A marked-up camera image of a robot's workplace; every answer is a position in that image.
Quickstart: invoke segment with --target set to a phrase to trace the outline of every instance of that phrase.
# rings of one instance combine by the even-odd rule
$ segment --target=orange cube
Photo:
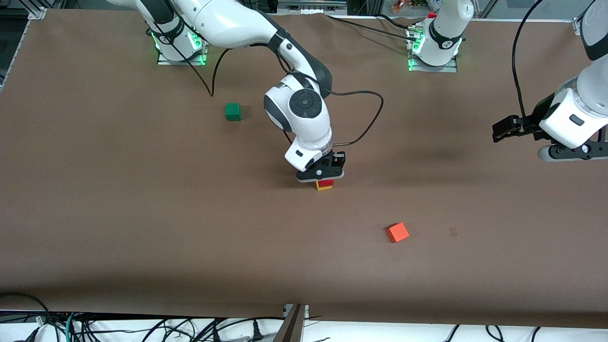
[[[397,225],[394,225],[391,228],[387,229],[386,234],[389,236],[389,239],[392,243],[399,242],[410,235],[403,222],[398,223]]]

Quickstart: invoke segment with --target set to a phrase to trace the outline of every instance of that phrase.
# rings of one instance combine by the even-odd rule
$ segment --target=brown table
[[[305,302],[324,319],[608,327],[607,162],[542,163],[531,136],[492,143],[491,125],[519,112],[517,23],[471,23],[458,74],[430,74],[407,71],[397,38],[276,20],[335,91],[386,98],[330,191],[283,159],[262,106],[283,76],[267,49],[230,51],[209,98],[188,67],[156,65],[138,13],[33,22],[0,95],[0,288],[52,310],[252,316]],[[520,43],[529,111],[589,63],[567,23],[529,23]],[[198,68],[207,80],[220,52]],[[227,122],[227,102],[248,118]],[[327,103],[337,142],[378,106]],[[397,222],[411,236],[393,245]]]

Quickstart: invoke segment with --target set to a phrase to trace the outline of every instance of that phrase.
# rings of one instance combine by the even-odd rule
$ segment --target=white floor
[[[167,323],[174,326],[183,319],[174,319]],[[141,321],[98,321],[91,325],[92,330],[140,330],[150,329],[158,320]],[[193,321],[195,330],[202,329],[210,319],[196,319]],[[260,332],[263,335],[276,333],[281,321],[260,321]],[[37,323],[5,323],[0,324],[0,342],[16,342],[25,340],[29,334],[38,327]],[[443,342],[449,336],[454,326],[444,324],[393,324],[393,323],[355,323],[307,322],[304,328],[302,342],[316,342],[330,338],[328,342]],[[180,329],[192,333],[192,326],[184,324]],[[506,342],[529,342],[533,327],[500,327]],[[228,327],[219,332],[221,340],[225,342],[244,340],[252,336],[251,322],[241,323]],[[146,332],[135,333],[96,333],[101,342],[140,342]],[[148,342],[161,342],[164,331],[158,329],[152,334]],[[167,338],[168,342],[188,342],[188,338],[177,333]],[[483,326],[460,326],[452,342],[494,342],[487,335]],[[36,342],[57,342],[54,329],[44,326],[38,332]],[[536,335],[536,342],[608,342],[608,329],[571,329],[571,328],[541,328]]]

